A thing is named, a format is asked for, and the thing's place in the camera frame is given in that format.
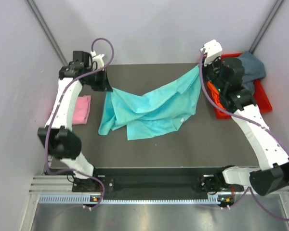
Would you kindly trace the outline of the teal t shirt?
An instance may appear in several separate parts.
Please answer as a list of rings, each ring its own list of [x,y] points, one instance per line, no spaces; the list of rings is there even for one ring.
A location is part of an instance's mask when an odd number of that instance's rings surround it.
[[[142,96],[113,89],[105,96],[98,133],[126,127],[127,139],[141,140],[178,131],[195,115],[201,91],[199,67]]]

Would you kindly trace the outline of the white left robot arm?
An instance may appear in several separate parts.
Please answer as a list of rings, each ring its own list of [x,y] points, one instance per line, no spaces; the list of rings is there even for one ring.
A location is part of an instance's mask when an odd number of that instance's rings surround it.
[[[94,166],[82,153],[81,140],[72,131],[72,119],[84,85],[93,91],[112,91],[103,57],[94,51],[73,52],[73,60],[59,70],[58,92],[51,115],[37,132],[47,156],[66,164],[89,191],[96,190],[100,180],[93,175]]]

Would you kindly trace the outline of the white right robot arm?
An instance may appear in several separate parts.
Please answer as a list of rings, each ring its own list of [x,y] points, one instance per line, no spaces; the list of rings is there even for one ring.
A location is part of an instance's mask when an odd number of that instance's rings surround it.
[[[244,67],[236,57],[203,57],[200,73],[208,89],[216,90],[216,109],[228,114],[243,131],[257,159],[258,168],[227,166],[215,178],[218,189],[232,184],[251,187],[257,194],[289,186],[289,154],[265,123],[253,94],[242,86]]]

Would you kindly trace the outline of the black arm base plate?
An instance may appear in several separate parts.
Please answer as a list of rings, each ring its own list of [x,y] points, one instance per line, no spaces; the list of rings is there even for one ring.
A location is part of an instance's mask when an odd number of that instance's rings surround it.
[[[72,191],[75,193],[101,192],[115,193],[122,190],[162,190],[173,192],[175,189],[189,189],[196,193],[241,192],[242,186],[219,186],[213,177],[196,179],[193,176],[100,176],[95,182],[92,179],[78,180],[74,178]]]

